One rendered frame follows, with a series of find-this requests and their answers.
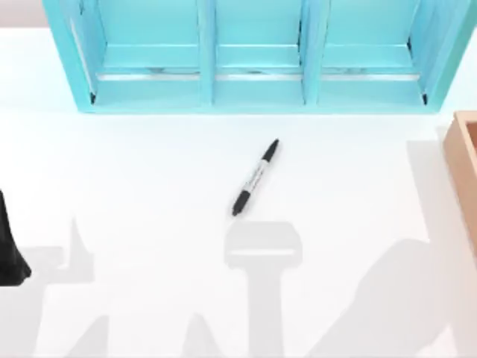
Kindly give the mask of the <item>black and grey marker pen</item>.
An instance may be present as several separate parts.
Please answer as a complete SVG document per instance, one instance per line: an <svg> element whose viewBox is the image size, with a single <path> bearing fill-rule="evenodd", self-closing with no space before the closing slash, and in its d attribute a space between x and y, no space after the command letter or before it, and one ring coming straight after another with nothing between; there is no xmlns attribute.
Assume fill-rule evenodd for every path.
<svg viewBox="0 0 477 358"><path fill-rule="evenodd" d="M262 155L257 167L254 169L253 174L250 179L243 186L240 194L238 195L236 201L232 207L232 215L237 216L243 212L246 207L253 191L256 189L258 183L260 182L263 174L265 173L266 168L270 164L272 158L274 157L276 150L279 146L279 139L275 139L267 148L265 153Z"/></svg>

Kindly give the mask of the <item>light blue rack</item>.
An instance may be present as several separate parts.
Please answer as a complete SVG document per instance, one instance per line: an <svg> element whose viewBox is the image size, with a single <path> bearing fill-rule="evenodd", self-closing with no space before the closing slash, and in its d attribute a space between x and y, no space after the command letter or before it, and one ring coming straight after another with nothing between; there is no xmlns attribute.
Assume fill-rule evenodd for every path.
<svg viewBox="0 0 477 358"><path fill-rule="evenodd" d="M42 0L83 113L436 113L477 0Z"/></svg>

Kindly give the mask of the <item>salmon-coloured shallow box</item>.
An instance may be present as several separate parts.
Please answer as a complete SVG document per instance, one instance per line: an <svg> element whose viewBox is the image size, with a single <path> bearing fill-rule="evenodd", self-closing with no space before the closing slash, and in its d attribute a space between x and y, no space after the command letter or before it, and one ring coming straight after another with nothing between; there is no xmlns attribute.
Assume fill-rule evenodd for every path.
<svg viewBox="0 0 477 358"><path fill-rule="evenodd" d="M477 259L477 110L454 112L443 149L473 256Z"/></svg>

